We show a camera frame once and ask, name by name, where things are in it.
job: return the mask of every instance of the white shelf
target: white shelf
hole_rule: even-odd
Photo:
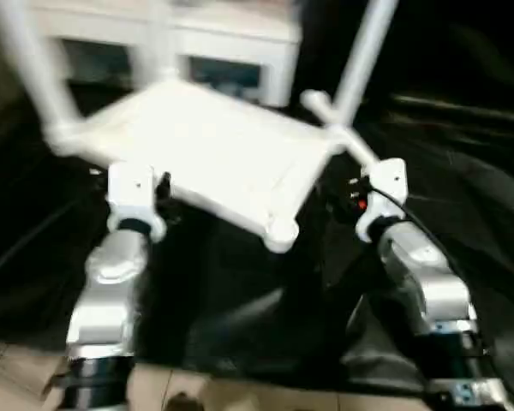
[[[99,15],[146,21],[146,2],[137,0],[30,0],[33,9]],[[260,0],[200,0],[194,6],[176,5],[178,28],[190,28],[269,41],[298,43],[300,30],[290,2]]]

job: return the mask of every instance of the tiled floor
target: tiled floor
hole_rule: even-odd
[[[53,410],[60,392],[53,390],[47,398],[41,398],[40,392],[60,364],[57,356],[0,346],[0,409]],[[138,365],[129,381],[134,411],[161,411],[180,392],[199,398],[206,411],[427,411],[413,400],[287,390],[149,365]]]

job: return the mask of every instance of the black joint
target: black joint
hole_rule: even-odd
[[[164,201],[167,200],[170,197],[171,192],[171,174],[170,173],[164,173],[164,176],[162,177],[162,180],[160,180],[160,183],[156,187],[155,194],[156,194],[156,201]]]
[[[146,237],[151,235],[152,227],[137,218],[126,218],[118,224],[117,229],[129,229],[137,233],[143,234]]]
[[[58,409],[93,409],[127,404],[128,378],[134,362],[130,357],[78,359],[59,384],[64,388]]]
[[[373,243],[377,244],[385,231],[387,231],[392,225],[401,223],[402,221],[403,220],[400,217],[377,218],[368,228],[369,238],[371,238]]]
[[[415,339],[415,362],[428,378],[491,378],[492,359],[474,332],[430,334]]]

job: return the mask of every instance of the white plastic tray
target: white plastic tray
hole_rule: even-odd
[[[82,157],[169,172],[174,197],[262,236],[276,252],[293,244],[296,214],[338,149],[323,129],[176,79],[107,107],[84,129]]]

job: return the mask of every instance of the white clamp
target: white clamp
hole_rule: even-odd
[[[165,222],[154,207],[154,181],[154,172],[148,165],[119,162],[109,167],[109,231],[117,229],[122,220],[136,218],[151,226],[153,242],[164,238]]]
[[[405,162],[401,158],[388,158],[365,168],[363,172],[369,178],[371,187],[377,188],[403,204],[408,197],[408,183],[405,174]],[[356,223],[356,233],[365,242],[371,242],[369,226],[380,217],[404,217],[396,204],[384,195],[371,191],[368,194],[368,206]]]

